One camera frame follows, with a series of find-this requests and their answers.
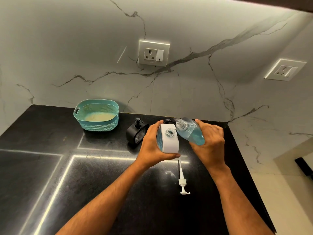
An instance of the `plastic basket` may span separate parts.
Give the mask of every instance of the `plastic basket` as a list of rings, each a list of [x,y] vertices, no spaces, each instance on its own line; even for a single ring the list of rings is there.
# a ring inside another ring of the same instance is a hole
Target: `plastic basket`
[[[88,99],[80,102],[75,110],[74,117],[80,126],[90,131],[110,131],[113,130],[118,123],[118,104],[112,100]],[[108,121],[88,121],[86,117],[92,113],[110,112],[115,117]]]

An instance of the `countertop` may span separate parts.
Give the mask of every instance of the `countertop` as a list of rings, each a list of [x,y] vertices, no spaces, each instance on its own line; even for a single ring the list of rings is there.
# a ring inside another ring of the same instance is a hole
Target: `countertop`
[[[84,131],[72,108],[30,106],[0,136],[0,234],[55,234],[110,185],[136,158],[125,132],[140,117],[154,124],[167,117],[119,113],[106,133]],[[225,161],[249,201],[275,231],[248,168],[225,122]],[[187,179],[181,195],[178,162],[147,170],[131,188],[110,234],[228,234],[218,190],[179,136]]]

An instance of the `person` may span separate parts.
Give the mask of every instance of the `person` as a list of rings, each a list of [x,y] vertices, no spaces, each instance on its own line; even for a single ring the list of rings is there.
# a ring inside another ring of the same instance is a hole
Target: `person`
[[[190,142],[190,145],[217,186],[229,234],[273,235],[225,164],[223,129],[197,119],[196,122],[202,130],[205,144],[198,146]],[[107,234],[137,179],[158,162],[180,157],[179,154],[166,154],[159,150],[156,133],[162,123],[163,120],[160,120],[149,127],[136,160],[110,186],[75,214],[57,235]]]

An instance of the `white pump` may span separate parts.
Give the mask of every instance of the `white pump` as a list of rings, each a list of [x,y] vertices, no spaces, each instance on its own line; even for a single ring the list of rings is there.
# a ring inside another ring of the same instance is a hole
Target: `white pump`
[[[180,158],[178,159],[178,161],[179,161],[179,177],[180,177],[180,179],[178,179],[178,183],[182,187],[182,191],[180,193],[182,195],[188,195],[190,194],[190,192],[185,191],[185,186],[187,185],[187,181],[184,178],[184,174],[182,173],[182,163],[180,162]]]

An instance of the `electrical outlet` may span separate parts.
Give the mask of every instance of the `electrical outlet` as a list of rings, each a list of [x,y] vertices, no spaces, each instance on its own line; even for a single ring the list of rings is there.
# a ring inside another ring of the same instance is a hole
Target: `electrical outlet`
[[[145,59],[155,61],[157,58],[156,51],[157,51],[156,49],[145,48]]]
[[[305,64],[306,62],[302,61],[279,59],[264,78],[289,81],[304,67]]]
[[[139,63],[166,66],[170,44],[150,41],[139,41]]]

